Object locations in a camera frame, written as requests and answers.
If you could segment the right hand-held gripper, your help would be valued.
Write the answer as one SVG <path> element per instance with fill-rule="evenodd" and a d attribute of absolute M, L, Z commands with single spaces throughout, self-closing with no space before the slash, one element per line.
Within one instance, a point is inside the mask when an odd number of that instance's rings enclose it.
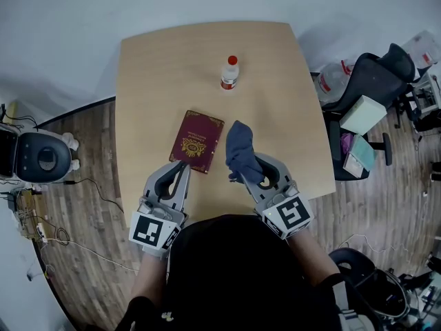
<path fill-rule="evenodd" d="M 262 222 L 280 239 L 287 239 L 312 222 L 314 214 L 311 206 L 291 183 L 292 177 L 284 163 L 259 152 L 255 158 L 268 183 L 252 183 L 243 174 L 240 177 L 256 202 L 255 211 Z M 266 190 L 271 190 L 271 193 L 265 194 Z"/>

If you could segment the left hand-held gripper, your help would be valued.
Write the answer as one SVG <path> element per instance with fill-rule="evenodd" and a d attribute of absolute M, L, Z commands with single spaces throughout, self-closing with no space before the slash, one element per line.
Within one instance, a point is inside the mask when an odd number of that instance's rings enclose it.
<path fill-rule="evenodd" d="M 139 208 L 132 213 L 129 240 L 159 250 L 171 249 L 188 215 L 185 200 L 189 188 L 191 169 L 183 161 L 174 161 L 153 172 L 147 179 Z M 152 203 L 148 198 L 170 199 L 172 208 Z"/>

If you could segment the dark blue cloth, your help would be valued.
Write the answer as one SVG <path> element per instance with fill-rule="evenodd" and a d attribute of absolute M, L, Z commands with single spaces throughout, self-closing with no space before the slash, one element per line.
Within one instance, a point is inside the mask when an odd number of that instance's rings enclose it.
<path fill-rule="evenodd" d="M 244 177 L 250 183 L 258 184 L 264 180 L 263 169 L 255 157 L 253 132 L 249 126 L 239 120 L 234 122 L 227 133 L 225 151 L 231 181 L 244 183 Z"/>

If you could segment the dark red book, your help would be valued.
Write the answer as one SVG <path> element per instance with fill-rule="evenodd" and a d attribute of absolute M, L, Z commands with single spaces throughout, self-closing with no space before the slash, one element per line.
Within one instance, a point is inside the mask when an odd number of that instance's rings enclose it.
<path fill-rule="evenodd" d="M 185 113 L 169 161 L 184 161 L 191 169 L 207 174 L 225 122 L 193 110 Z"/>

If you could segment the person's right forearm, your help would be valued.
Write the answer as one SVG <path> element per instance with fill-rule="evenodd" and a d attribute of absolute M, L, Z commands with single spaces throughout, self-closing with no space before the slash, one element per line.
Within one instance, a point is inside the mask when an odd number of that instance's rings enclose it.
<path fill-rule="evenodd" d="M 287 243 L 312 285 L 318 285 L 327 277 L 339 273 L 337 265 L 320 247 L 308 229 L 295 233 L 287 239 Z"/>

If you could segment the person's left forearm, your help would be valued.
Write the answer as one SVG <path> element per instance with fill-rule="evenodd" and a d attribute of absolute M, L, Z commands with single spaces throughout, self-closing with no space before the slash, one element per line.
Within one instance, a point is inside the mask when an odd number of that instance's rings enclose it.
<path fill-rule="evenodd" d="M 159 306 L 166 285 L 166 276 L 167 259 L 145 253 L 134 280 L 131 297 L 145 297 Z"/>

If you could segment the person's left hand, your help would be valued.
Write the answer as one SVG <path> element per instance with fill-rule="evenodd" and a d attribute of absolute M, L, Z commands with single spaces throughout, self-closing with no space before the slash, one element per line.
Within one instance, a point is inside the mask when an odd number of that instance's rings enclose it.
<path fill-rule="evenodd" d="M 170 249 L 164 250 L 164 249 L 160 248 L 159 250 L 156 250 L 151 247 L 143 246 L 143 251 L 144 251 L 144 253 L 149 254 L 153 257 L 156 257 L 156 258 L 160 259 L 161 261 L 167 260 L 170 255 Z"/>

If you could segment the pale pink box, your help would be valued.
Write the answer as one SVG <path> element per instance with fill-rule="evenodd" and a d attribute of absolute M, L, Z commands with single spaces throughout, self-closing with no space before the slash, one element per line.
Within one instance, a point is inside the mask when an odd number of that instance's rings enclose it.
<path fill-rule="evenodd" d="M 365 179 L 369 176 L 369 172 L 365 170 L 363 165 L 350 152 L 347 153 L 343 169 L 356 179 Z"/>

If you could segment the person's black top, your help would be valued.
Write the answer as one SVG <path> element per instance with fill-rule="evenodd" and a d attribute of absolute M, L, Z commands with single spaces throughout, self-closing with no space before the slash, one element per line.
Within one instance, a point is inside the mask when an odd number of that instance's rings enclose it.
<path fill-rule="evenodd" d="M 223 215 L 184 228 L 161 304 L 131 298 L 115 331 L 380 331 L 338 274 L 312 285 L 287 239 L 260 219 Z"/>

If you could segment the white bottle with red cap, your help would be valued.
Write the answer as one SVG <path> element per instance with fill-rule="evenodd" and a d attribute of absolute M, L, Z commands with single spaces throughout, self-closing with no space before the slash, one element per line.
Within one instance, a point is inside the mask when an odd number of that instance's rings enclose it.
<path fill-rule="evenodd" d="M 220 85 L 224 90 L 233 90 L 236 87 L 239 76 L 238 58 L 231 55 L 227 59 L 221 73 Z"/>

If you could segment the pale green box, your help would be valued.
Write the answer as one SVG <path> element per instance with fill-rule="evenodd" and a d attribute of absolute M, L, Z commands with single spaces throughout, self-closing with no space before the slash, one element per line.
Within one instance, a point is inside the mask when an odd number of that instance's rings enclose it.
<path fill-rule="evenodd" d="M 355 134 L 365 135 L 383 117 L 386 108 L 373 99 L 362 95 L 340 120 L 340 127 Z"/>

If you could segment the clear plastic water jug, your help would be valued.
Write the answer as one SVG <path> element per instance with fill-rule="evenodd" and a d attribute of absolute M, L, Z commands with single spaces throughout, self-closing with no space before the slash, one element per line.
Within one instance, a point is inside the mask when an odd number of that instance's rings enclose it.
<path fill-rule="evenodd" d="M 344 59 L 326 65 L 314 80 L 321 106 L 335 103 L 344 94 L 350 80 L 355 61 Z"/>

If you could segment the black oval device white rim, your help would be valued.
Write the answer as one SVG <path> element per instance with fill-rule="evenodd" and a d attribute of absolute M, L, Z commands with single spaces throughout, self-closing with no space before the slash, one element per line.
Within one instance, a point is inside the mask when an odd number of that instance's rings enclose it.
<path fill-rule="evenodd" d="M 28 183 L 52 183 L 69 172 L 71 160 L 71 151 L 63 140 L 42 132 L 22 133 L 17 142 L 14 174 Z"/>

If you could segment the black mesh office chair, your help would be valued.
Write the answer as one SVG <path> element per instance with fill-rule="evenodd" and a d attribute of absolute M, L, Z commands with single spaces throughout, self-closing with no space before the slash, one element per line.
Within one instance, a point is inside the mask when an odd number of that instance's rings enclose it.
<path fill-rule="evenodd" d="M 415 121 L 421 111 L 411 108 L 412 100 L 407 96 L 414 93 L 412 83 L 415 76 L 416 67 L 411 57 L 394 43 L 383 57 L 371 53 L 358 57 L 340 100 L 325 105 L 322 109 L 335 180 L 358 180 L 343 168 L 346 155 L 343 153 L 340 138 L 345 131 L 339 121 L 361 96 L 377 101 L 386 109 L 394 107 L 397 121 L 400 121 L 403 113 L 407 114 L 410 121 Z"/>

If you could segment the clear plastic container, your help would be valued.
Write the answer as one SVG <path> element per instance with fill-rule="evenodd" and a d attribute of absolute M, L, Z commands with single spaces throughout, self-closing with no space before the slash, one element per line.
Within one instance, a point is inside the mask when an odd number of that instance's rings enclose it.
<path fill-rule="evenodd" d="M 441 44 L 427 30 L 417 33 L 401 48 L 411 57 L 417 69 L 425 69 L 441 61 Z"/>

